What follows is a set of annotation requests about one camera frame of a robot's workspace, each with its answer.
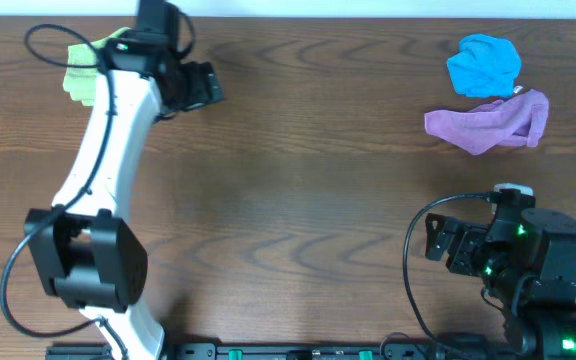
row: green led indicator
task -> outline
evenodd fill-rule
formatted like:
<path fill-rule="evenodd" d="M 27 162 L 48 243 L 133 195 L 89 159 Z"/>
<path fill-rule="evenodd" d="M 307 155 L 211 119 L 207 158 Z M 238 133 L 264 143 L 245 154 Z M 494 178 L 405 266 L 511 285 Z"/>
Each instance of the green led indicator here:
<path fill-rule="evenodd" d="M 576 344 L 573 340 L 570 339 L 564 339 L 561 342 L 561 347 L 564 348 L 564 350 L 575 350 L 576 349 Z"/>

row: white wall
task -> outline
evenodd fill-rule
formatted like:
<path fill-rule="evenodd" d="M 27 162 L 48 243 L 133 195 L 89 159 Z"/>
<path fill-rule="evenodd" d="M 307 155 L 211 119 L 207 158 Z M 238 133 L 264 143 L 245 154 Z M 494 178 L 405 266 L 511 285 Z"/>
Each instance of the white wall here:
<path fill-rule="evenodd" d="M 171 0 L 192 16 L 576 19 L 576 0 Z M 0 15 L 134 15 L 137 0 L 0 0 Z"/>

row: wooden tabletop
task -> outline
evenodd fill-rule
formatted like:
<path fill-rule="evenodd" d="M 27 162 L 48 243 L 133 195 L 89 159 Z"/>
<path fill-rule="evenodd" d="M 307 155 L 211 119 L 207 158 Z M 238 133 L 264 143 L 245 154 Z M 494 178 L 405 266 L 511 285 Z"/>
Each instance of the wooden tabletop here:
<path fill-rule="evenodd" d="M 0 17 L 0 275 L 29 208 L 47 208 L 79 147 L 90 108 L 63 92 L 63 68 L 23 44 L 52 22 L 91 39 L 131 18 Z M 175 339 L 379 342 L 420 336 L 404 292 L 404 232 L 426 203 L 500 182 L 534 188 L 538 205 L 576 218 L 576 21 L 194 20 L 192 58 L 211 61 L 226 101 L 153 127 L 134 185 L 131 227 L 150 255 L 145 296 Z M 457 96 L 445 67 L 458 42 L 511 40 L 517 84 L 551 102 L 536 149 L 481 156 L 429 136 L 423 114 L 492 99 Z M 74 40 L 37 35 L 66 59 Z M 486 222 L 485 203 L 437 212 Z M 412 290 L 429 327 L 498 337 L 502 318 L 481 280 L 423 257 L 414 235 Z M 34 329 L 82 320 L 44 295 L 30 255 L 11 279 L 11 307 Z M 59 339 L 103 339 L 95 329 Z M 0 312 L 0 358 L 37 359 Z"/>

